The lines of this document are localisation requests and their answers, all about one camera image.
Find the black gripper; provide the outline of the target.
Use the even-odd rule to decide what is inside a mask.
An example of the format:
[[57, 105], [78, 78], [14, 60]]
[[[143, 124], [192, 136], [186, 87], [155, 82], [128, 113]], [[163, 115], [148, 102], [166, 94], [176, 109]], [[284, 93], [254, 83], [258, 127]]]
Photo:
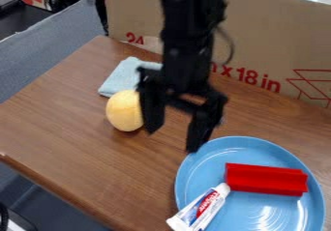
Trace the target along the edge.
[[187, 128], [186, 151], [194, 153], [207, 141], [212, 129], [221, 124], [227, 97], [207, 82], [207, 74], [137, 68], [136, 91], [143, 126], [154, 133], [164, 123], [166, 106], [192, 115]]

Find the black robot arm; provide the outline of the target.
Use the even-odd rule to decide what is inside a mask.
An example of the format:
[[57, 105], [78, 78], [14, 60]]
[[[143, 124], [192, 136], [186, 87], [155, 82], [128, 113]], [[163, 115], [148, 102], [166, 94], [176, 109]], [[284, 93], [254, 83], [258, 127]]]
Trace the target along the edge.
[[214, 34], [225, 19], [225, 0], [160, 0], [163, 61], [158, 70], [136, 69], [135, 91], [144, 129], [164, 123], [170, 105], [192, 115], [186, 151], [194, 153], [221, 124], [227, 97], [208, 84]]

